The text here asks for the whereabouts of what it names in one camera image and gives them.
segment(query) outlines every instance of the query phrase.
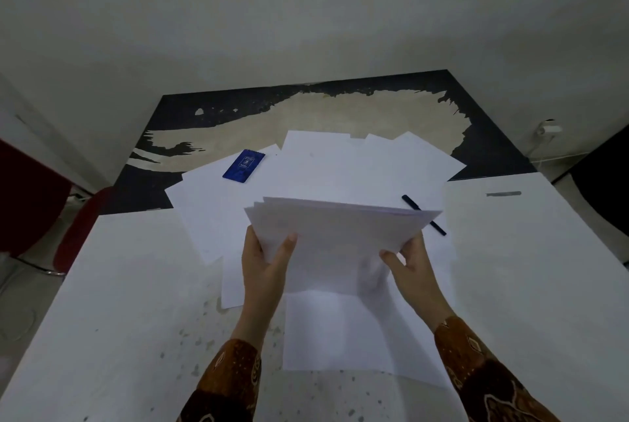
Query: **person's left hand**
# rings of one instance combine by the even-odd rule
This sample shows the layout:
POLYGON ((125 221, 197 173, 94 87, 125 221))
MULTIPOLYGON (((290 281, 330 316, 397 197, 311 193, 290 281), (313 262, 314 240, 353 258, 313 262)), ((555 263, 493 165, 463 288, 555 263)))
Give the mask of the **person's left hand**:
POLYGON ((247 227, 242 250, 245 304, 232 338, 245 340, 260 350, 271 318, 284 293, 286 269, 296 244, 297 234, 288 235, 271 262, 267 263, 254 228, 247 227))

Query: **black object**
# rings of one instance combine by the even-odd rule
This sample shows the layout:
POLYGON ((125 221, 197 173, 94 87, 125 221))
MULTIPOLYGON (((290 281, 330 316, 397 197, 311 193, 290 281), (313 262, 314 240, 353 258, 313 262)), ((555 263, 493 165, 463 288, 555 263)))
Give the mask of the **black object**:
MULTIPOLYGON (((375 91, 403 89, 442 93, 439 105, 452 108, 452 113, 460 112, 469 120, 470 126, 463 132, 463 142, 452 151, 452 156, 466 167, 451 180, 535 172, 535 167, 446 69, 316 84, 164 95, 136 148, 162 156, 188 154, 194 150, 191 143, 181 142, 171 148, 157 147, 153 145, 150 131, 214 127, 267 112, 273 105, 299 92, 317 92, 334 97, 352 92, 372 95, 375 91)), ((136 153, 130 156, 135 160, 150 160, 136 153)), ((101 214, 172 208, 164 189, 181 182, 182 173, 156 172, 125 165, 101 214)))
MULTIPOLYGON (((421 208, 417 206, 417 203, 413 202, 413 199, 409 197, 408 195, 402 195, 402 200, 408 203, 408 206, 411 207, 413 210, 421 210, 421 208)), ((435 230, 437 230, 439 233, 441 233, 443 236, 447 235, 444 232, 444 229, 438 226, 435 222, 430 222, 430 226, 433 227, 435 230)))
POLYGON ((596 212, 629 236, 629 190, 626 162, 629 125, 579 160, 551 183, 570 174, 579 192, 596 212))

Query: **pen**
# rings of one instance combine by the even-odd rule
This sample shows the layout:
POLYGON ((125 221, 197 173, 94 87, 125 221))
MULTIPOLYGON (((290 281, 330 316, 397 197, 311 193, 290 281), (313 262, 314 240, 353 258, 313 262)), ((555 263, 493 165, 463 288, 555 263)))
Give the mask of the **pen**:
MULTIPOLYGON (((421 210, 421 208, 417 206, 417 203, 413 202, 411 197, 409 197, 408 195, 402 195, 402 200, 408 203, 408 206, 411 207, 413 210, 421 210)), ((446 235, 446 233, 444 232, 444 229, 438 226, 435 222, 430 222, 430 226, 433 227, 435 230, 437 230, 439 233, 441 233, 443 236, 446 235)))

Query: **sleeve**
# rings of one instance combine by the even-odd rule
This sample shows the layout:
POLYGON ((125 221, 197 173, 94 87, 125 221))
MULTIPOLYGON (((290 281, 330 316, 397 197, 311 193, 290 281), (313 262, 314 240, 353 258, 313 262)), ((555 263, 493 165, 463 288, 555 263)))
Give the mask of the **sleeve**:
POLYGON ((559 422, 459 317, 439 325, 435 342, 470 420, 559 422))
POLYGON ((230 339, 203 373, 177 422, 253 420, 261 371, 256 348, 230 339))

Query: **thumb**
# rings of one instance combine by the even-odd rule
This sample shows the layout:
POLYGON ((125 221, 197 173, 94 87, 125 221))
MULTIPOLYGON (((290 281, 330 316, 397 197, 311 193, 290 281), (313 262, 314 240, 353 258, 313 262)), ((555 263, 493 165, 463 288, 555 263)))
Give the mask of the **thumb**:
POLYGON ((288 262, 291 260, 291 256, 293 255, 293 250, 295 249, 296 244, 297 234, 291 233, 286 237, 286 239, 277 249, 273 260, 271 261, 271 266, 278 270, 286 272, 288 262))
POLYGON ((384 264, 391 269, 394 278, 398 277, 405 269, 405 266, 392 251, 380 250, 380 258, 384 261, 384 264))

